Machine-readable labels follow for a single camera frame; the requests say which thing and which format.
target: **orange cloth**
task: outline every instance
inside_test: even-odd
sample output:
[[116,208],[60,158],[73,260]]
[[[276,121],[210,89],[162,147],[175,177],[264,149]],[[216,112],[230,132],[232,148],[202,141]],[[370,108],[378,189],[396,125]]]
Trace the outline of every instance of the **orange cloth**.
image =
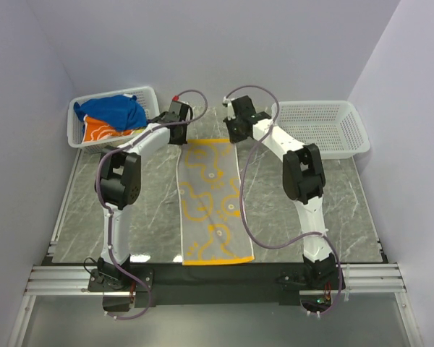
[[85,133],[83,142],[99,141],[109,139],[111,137],[127,136],[141,132],[138,129],[126,130],[125,132],[117,132],[112,126],[105,121],[94,119],[90,116],[84,117]]

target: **table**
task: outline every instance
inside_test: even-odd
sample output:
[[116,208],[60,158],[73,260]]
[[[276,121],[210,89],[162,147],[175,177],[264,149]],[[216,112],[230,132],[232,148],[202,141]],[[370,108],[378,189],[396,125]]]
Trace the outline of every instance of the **table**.
[[[188,128],[188,138],[227,138],[223,107],[209,108]],[[253,140],[237,144],[244,167]],[[179,198],[175,168],[179,146],[159,150],[142,167],[142,191],[134,204],[129,246],[133,262],[181,262]],[[103,244],[103,213],[93,189],[99,155],[80,153],[69,194],[61,206],[53,262],[81,263],[98,258]],[[323,161],[326,186],[323,200],[328,237],[342,262],[382,262],[382,252],[354,161]],[[281,244],[300,234],[297,212],[281,185],[281,161],[260,146],[251,160],[245,184],[249,226],[258,239]],[[254,247],[256,262],[301,262],[302,242],[280,250]]]

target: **empty white basket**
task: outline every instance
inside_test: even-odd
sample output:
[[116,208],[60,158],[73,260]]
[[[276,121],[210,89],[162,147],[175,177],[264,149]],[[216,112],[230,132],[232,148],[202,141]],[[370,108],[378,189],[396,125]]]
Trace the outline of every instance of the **empty white basket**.
[[276,123],[296,140],[315,143],[322,159],[346,159],[370,149],[362,120],[347,101],[280,102]]
[[80,105],[82,105],[85,101],[89,99],[100,99],[107,96],[122,94],[136,95],[137,102],[145,109],[146,118],[150,119],[159,115],[158,99],[156,98],[154,89],[151,87],[130,88],[115,90],[108,93],[81,96],[79,98],[71,100],[71,103],[69,104],[69,110],[67,112],[67,142],[69,143],[69,145],[74,148],[81,148],[82,150],[89,153],[98,153],[107,145],[117,147],[122,143],[125,143],[126,141],[137,136],[136,134],[134,134],[129,136],[113,137],[111,139],[100,141],[82,142],[84,137],[84,134],[82,132],[83,123],[77,118],[77,115],[74,112],[74,103],[79,103]]

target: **blue cloth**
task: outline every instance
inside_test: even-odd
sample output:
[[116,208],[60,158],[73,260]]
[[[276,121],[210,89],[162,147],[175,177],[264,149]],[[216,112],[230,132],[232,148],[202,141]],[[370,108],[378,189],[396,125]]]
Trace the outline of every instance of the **blue cloth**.
[[74,112],[82,122],[84,122],[84,117],[87,114],[92,118],[105,121],[118,132],[146,127],[148,124],[145,110],[137,103],[136,96],[129,98],[124,95],[116,95],[90,99],[82,105],[75,103]]

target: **yellow towel edge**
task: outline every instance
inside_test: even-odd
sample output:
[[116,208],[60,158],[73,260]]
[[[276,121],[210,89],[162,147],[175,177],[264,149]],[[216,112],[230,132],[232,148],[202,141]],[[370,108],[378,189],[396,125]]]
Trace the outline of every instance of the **yellow towel edge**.
[[194,143],[196,145],[212,143],[212,142],[227,142],[230,143],[230,139],[190,139],[188,143]]
[[252,262],[255,257],[236,258],[236,259],[215,259],[215,260],[184,260],[183,265],[234,265],[244,262]]

